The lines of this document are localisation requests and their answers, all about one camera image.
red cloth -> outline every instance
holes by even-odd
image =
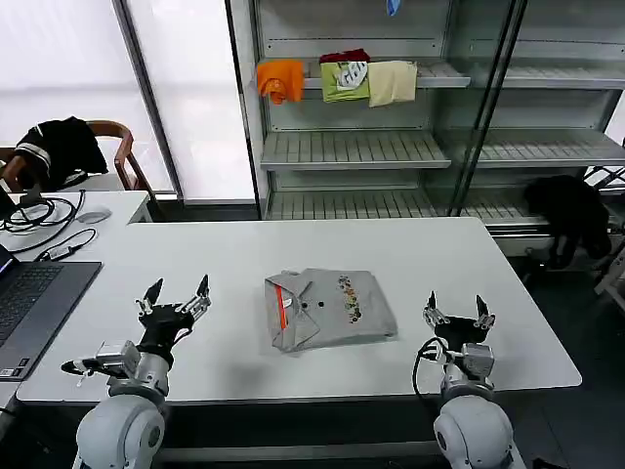
[[[355,51],[327,54],[319,59],[320,64],[334,64],[336,62],[371,62],[371,58],[364,52],[364,49],[356,49]]]

laptop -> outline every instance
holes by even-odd
[[[101,266],[20,262],[0,245],[0,382],[28,375]]]

black cloth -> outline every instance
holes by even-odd
[[[26,162],[18,174],[24,189],[38,184],[54,192],[87,179],[87,173],[105,174],[106,161],[93,131],[84,120],[70,117],[32,127],[15,148]]]
[[[609,254],[609,213],[599,193],[584,181],[572,176],[539,179],[525,189],[524,197],[531,213],[547,219],[555,237],[550,249],[550,267],[568,266],[580,242],[594,259]],[[566,237],[566,243],[560,254],[562,236]]]

laptop keyboard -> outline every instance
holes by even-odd
[[[0,295],[0,347],[62,269],[30,266]]]

shelf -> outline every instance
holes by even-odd
[[[304,88],[320,90],[321,66],[318,61],[306,62],[304,70]],[[467,88],[470,83],[471,77],[461,74],[445,62],[417,63],[417,88]]]
[[[483,86],[489,68],[476,65],[475,83]],[[625,68],[620,65],[581,63],[564,64],[524,60],[511,64],[503,88],[542,88],[569,90],[625,90]]]
[[[423,218],[437,215],[420,190],[274,192],[270,220]]]
[[[504,88],[564,88],[586,90],[623,90],[625,71],[597,66],[512,65]]]
[[[438,215],[443,216],[451,200],[451,192],[429,191],[432,203],[439,207]],[[523,200],[520,188],[471,188],[461,212],[463,217],[480,218],[488,227],[512,227],[547,225],[547,221],[531,215]]]
[[[266,171],[423,169],[450,164],[425,131],[270,133],[261,161]]]
[[[466,132],[444,137],[463,149]],[[453,149],[451,154],[464,154]],[[478,168],[538,168],[625,165],[625,149],[591,129],[491,129],[479,156]]]

